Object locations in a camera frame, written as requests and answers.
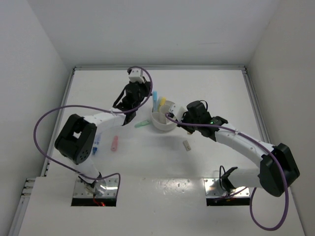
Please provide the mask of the yellow highlighter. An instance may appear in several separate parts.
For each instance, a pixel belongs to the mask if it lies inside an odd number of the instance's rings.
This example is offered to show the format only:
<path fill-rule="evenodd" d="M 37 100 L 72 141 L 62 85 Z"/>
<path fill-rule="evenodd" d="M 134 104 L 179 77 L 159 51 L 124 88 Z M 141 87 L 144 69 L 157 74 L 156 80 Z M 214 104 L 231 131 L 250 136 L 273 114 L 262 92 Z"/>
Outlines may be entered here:
<path fill-rule="evenodd" d="M 160 96 L 157 101 L 157 111 L 159 112 L 161 106 L 163 106 L 166 102 L 166 97 Z"/>

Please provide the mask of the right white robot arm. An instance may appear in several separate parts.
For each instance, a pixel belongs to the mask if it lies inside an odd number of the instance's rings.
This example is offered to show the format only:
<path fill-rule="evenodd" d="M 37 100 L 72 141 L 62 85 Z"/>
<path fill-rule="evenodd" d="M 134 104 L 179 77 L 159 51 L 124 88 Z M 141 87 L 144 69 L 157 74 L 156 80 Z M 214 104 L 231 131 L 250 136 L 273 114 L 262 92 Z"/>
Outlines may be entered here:
<path fill-rule="evenodd" d="M 231 123 L 219 116 L 211 116 L 201 101 L 189 103 L 185 108 L 172 105 L 169 112 L 178 126 L 189 133 L 198 131 L 202 136 L 226 145 L 253 162 L 257 169 L 232 167 L 221 177 L 223 190 L 231 192 L 241 187 L 263 188 L 274 197 L 284 192 L 283 180 L 291 186 L 300 176 L 290 148 L 280 143 L 273 145 L 240 133 Z"/>

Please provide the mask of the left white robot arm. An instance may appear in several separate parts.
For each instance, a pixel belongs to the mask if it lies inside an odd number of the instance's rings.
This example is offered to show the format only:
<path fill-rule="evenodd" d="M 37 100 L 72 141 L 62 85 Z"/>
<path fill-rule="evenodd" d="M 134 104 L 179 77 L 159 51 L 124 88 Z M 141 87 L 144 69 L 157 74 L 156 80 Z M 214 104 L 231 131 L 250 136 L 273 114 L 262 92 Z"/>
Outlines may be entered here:
<path fill-rule="evenodd" d="M 151 96 L 151 87 L 150 82 L 129 82 L 110 112 L 83 117 L 72 114 L 66 121 L 55 141 L 55 149 L 74 164 L 89 189 L 94 190 L 96 179 L 102 177 L 91 158 L 96 137 L 112 127 L 129 124 L 136 116 L 136 107 Z"/>

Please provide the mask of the blue highlighter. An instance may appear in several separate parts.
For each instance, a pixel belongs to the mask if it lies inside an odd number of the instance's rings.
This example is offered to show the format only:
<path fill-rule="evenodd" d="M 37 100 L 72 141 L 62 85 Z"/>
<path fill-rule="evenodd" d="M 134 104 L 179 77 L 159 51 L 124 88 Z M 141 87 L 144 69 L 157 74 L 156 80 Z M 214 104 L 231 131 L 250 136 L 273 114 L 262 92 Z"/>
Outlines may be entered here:
<path fill-rule="evenodd" d="M 153 98 L 152 112 L 155 113 L 158 111 L 158 92 L 157 91 L 152 92 L 152 98 Z"/>

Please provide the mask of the white round compartment organizer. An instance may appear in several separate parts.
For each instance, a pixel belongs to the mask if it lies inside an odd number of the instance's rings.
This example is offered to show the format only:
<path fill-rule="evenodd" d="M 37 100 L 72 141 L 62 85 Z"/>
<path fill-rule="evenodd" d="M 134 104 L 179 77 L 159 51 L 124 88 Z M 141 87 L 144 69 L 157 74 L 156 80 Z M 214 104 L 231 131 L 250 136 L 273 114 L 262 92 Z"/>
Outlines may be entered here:
<path fill-rule="evenodd" d="M 176 127 L 176 123 L 168 120 L 165 114 L 169 111 L 174 102 L 166 100 L 157 112 L 151 110 L 151 121 L 155 128 L 160 131 L 171 131 Z"/>

